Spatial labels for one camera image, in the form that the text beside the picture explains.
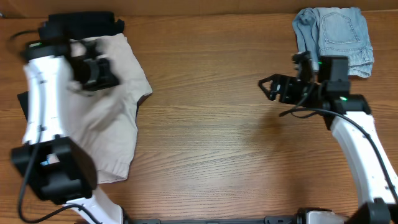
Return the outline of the beige khaki shorts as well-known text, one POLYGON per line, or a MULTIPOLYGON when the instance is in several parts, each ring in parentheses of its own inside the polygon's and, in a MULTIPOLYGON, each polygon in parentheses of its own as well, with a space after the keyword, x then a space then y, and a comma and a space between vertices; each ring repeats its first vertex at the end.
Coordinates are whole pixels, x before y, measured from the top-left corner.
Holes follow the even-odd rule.
POLYGON ((68 85, 68 132, 95 163, 98 183, 126 180, 137 142, 137 109, 152 94, 146 75, 123 34, 89 38, 120 85, 93 93, 78 92, 78 82, 68 85))

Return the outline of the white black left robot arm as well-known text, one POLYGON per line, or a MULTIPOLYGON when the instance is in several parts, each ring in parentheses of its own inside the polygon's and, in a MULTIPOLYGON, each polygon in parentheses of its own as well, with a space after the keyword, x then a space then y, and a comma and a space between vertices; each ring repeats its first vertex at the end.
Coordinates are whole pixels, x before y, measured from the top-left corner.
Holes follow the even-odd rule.
POLYGON ((23 178, 17 203, 22 205, 26 189, 32 189, 59 212, 72 209, 88 223, 129 223, 124 209, 99 188, 92 158, 68 132, 68 84, 75 80, 92 92, 117 86, 119 79, 96 42, 83 41, 85 53, 72 55, 77 35, 68 25, 46 22, 38 32, 39 40, 21 52, 29 91, 22 146, 11 151, 23 178))

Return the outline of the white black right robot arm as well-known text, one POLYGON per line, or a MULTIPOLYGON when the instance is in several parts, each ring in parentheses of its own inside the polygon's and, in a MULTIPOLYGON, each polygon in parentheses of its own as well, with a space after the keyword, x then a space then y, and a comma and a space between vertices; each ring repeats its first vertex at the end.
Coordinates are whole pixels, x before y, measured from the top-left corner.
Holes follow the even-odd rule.
POLYGON ((350 92, 349 62, 344 56, 322 56, 314 72, 308 52, 292 57, 298 74, 273 74, 259 80, 266 97, 292 105, 280 116, 307 112, 323 117, 346 160, 358 195, 358 210, 344 217, 325 208, 300 208, 288 217, 265 223, 397 223, 397 174, 378 138, 375 120, 363 95, 350 92))

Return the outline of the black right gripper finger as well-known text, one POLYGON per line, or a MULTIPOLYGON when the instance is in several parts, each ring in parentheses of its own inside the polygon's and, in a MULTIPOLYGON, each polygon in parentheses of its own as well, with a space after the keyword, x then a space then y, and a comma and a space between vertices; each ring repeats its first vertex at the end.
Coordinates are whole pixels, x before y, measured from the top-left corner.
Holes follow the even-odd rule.
POLYGON ((274 91, 273 91, 273 89, 272 89, 273 84, 271 83, 270 87, 269 87, 269 88, 266 88, 266 87, 264 86, 265 83, 266 83, 266 82, 264 82, 264 81, 259 81, 259 83, 258 83, 259 88, 262 90, 262 92, 265 94, 265 96, 266 96, 269 100, 275 100, 275 94, 274 94, 274 91))
POLYGON ((280 79, 280 74, 273 74, 269 77, 263 78, 259 80, 259 84, 267 83, 267 82, 273 82, 273 81, 279 81, 280 79))

